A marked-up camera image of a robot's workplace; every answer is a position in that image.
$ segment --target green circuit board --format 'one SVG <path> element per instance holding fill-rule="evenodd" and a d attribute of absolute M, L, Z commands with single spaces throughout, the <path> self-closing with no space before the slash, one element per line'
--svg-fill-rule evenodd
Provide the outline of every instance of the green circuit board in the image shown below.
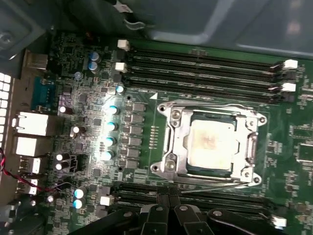
<path fill-rule="evenodd" d="M 61 152 L 85 154 L 85 170 L 73 175 L 73 183 L 78 186 L 96 185 L 97 189 L 114 182 L 130 182 L 150 186 L 165 186 L 169 183 L 150 171 L 150 165 L 161 161 L 163 154 L 166 119 L 158 113 L 157 106 L 165 101 L 185 99 L 209 101 L 216 104 L 237 103 L 253 107 L 268 118 L 266 125 L 260 127 L 256 152 L 255 172 L 262 176 L 262 183 L 244 189 L 226 189 L 226 193 L 265 197 L 272 202 L 288 208 L 288 226 L 285 232 L 290 235 L 313 233 L 313 61 L 299 60 L 296 76 L 294 102 L 265 104 L 235 99 L 197 96 L 178 92 L 162 91 L 162 83 L 155 83 L 155 89 L 127 88 L 125 93 L 117 94 L 112 77 L 114 62 L 112 53 L 117 39 L 97 38 L 96 43 L 85 43 L 83 36 L 58 33 L 50 55 L 48 69 L 57 73 L 56 97 L 59 106 L 72 107 L 73 115 L 65 117 L 64 134 L 55 141 L 54 155 Z M 227 51 L 214 48 L 192 47 L 176 44 L 129 40 L 137 48 L 169 52 L 194 53 L 200 51 L 212 57 L 228 58 L 261 63 L 276 63 L 281 57 L 244 52 Z M 91 73 L 88 69 L 88 53 L 98 51 L 102 54 L 99 63 L 101 72 Z M 76 72 L 82 77 L 74 78 Z M 145 104 L 144 112 L 130 112 L 127 106 L 134 103 Z M 110 115 L 107 110 L 116 106 L 118 115 Z M 125 137 L 124 119 L 130 114 L 144 117 L 136 124 L 143 133 L 133 135 L 142 139 L 136 169 L 123 165 L 125 157 L 121 143 Z M 116 131 L 109 132 L 106 123 L 113 121 L 118 125 Z M 86 133 L 70 138 L 74 125 L 86 128 Z M 103 139 L 114 137 L 117 144 L 110 147 L 115 153 L 110 161 L 102 161 L 101 154 L 106 148 Z M 53 182 L 60 173 L 51 169 L 49 180 Z M 178 185 L 179 188 L 194 189 L 195 185 Z M 61 235 L 72 232 L 98 219 L 96 208 L 99 204 L 97 191 L 88 192 L 87 206 L 80 210 L 72 207 L 73 188 L 67 189 L 67 196 L 58 199 L 56 204 L 47 205 L 49 210 L 48 234 Z"/>

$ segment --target electrolytic capacitor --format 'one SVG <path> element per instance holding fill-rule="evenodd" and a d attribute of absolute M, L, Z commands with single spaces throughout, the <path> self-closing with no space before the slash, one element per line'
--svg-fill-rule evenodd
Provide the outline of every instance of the electrolytic capacitor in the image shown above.
<path fill-rule="evenodd" d="M 108 131 L 115 131 L 115 130 L 117 130 L 117 128 L 118 128 L 118 125 L 116 123 L 114 123 L 112 121 L 107 123 L 107 130 Z"/>
<path fill-rule="evenodd" d="M 116 139 L 114 137 L 106 137 L 104 140 L 104 145 L 110 147 L 116 144 Z"/>
<path fill-rule="evenodd" d="M 125 88 L 124 88 L 123 86 L 117 86 L 117 87 L 115 88 L 115 90 L 116 90 L 116 92 L 117 92 L 118 94 L 123 94 L 123 93 L 125 93 Z"/>
<path fill-rule="evenodd" d="M 94 61 L 91 61 L 88 64 L 88 69 L 92 72 L 92 73 L 98 73 L 100 71 L 100 67 L 98 66 L 98 64 Z"/>
<path fill-rule="evenodd" d="M 113 151 L 110 151 L 110 150 L 108 150 L 108 151 L 105 151 L 105 152 L 103 152 L 102 154 L 101 154 L 101 160 L 103 160 L 103 161 L 109 161 L 109 160 L 111 160 L 111 158 L 112 157 L 114 157 L 114 152 Z"/>
<path fill-rule="evenodd" d="M 108 108 L 108 113 L 109 113 L 109 114 L 112 114 L 112 115 L 118 114 L 118 113 L 119 113 L 119 109 L 118 109 L 116 106 L 111 105 L 111 106 Z"/>
<path fill-rule="evenodd" d="M 57 170 L 63 170 L 63 169 L 68 168 L 68 167 L 69 167 L 69 163 L 67 161 L 63 161 L 63 162 L 57 163 L 55 165 L 55 168 Z"/>
<path fill-rule="evenodd" d="M 70 155 L 68 153 L 62 153 L 62 154 L 58 154 L 55 158 L 58 161 L 64 161 L 64 160 L 70 159 Z"/>
<path fill-rule="evenodd" d="M 83 206 L 85 206 L 86 204 L 86 199 L 85 198 L 81 198 L 81 199 L 76 199 L 74 202 L 73 202 L 73 207 L 75 209 L 81 209 Z"/>
<path fill-rule="evenodd" d="M 74 197 L 76 197 L 77 199 L 81 199 L 81 198 L 85 197 L 86 194 L 87 194 L 86 187 L 81 186 L 77 190 L 75 190 Z"/>
<path fill-rule="evenodd" d="M 62 196 L 62 194 L 59 191 L 56 191 L 47 197 L 47 202 L 52 203 L 56 199 L 60 198 L 61 196 Z"/>
<path fill-rule="evenodd" d="M 61 106 L 59 110 L 60 110 L 60 113 L 62 113 L 62 114 L 73 114 L 74 113 L 72 108 L 66 107 L 66 106 Z"/>
<path fill-rule="evenodd" d="M 74 126 L 73 132 L 74 132 L 75 134 L 78 134 L 78 133 L 85 133 L 85 132 L 86 132 L 86 128 L 85 128 L 84 126 Z"/>
<path fill-rule="evenodd" d="M 99 63 L 101 61 L 100 55 L 97 52 L 92 52 L 89 54 L 89 58 L 91 61 Z"/>

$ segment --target motherboard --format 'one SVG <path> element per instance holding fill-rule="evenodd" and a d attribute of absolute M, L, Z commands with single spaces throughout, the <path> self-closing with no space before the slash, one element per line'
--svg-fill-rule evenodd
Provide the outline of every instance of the motherboard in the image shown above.
<path fill-rule="evenodd" d="M 72 187 L 43 208 L 48 234 L 140 211 L 161 186 L 312 234 L 312 74 L 308 60 L 58 32 L 31 105 L 64 119 L 48 181 Z"/>

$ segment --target cpu socket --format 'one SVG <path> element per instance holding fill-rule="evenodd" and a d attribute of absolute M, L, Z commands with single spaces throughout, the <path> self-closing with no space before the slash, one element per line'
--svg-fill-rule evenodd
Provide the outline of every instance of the cpu socket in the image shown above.
<path fill-rule="evenodd" d="M 255 186 L 254 172 L 258 127 L 264 115 L 240 104 L 176 100 L 157 110 L 166 116 L 162 161 L 152 173 L 173 183 Z"/>

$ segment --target red wire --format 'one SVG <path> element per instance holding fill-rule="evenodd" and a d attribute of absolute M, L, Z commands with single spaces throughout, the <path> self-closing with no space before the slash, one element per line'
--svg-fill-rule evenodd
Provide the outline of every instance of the red wire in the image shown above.
<path fill-rule="evenodd" d="M 14 179 L 17 179 L 18 181 L 24 183 L 24 184 L 27 184 L 27 185 L 30 185 L 31 187 L 35 187 L 38 191 L 46 191 L 46 192 L 49 192 L 49 191 L 53 191 L 55 190 L 56 188 L 42 188 L 42 187 L 39 187 L 31 182 L 29 182 L 28 180 L 26 179 L 23 179 L 21 176 L 19 175 L 13 175 L 11 172 L 7 171 L 5 169 L 5 159 L 6 159 L 6 156 L 3 152 L 3 149 L 0 148 L 0 154 L 1 154 L 1 162 L 0 162 L 0 171 L 3 171 L 3 173 L 7 176 L 11 176 L 13 177 Z"/>

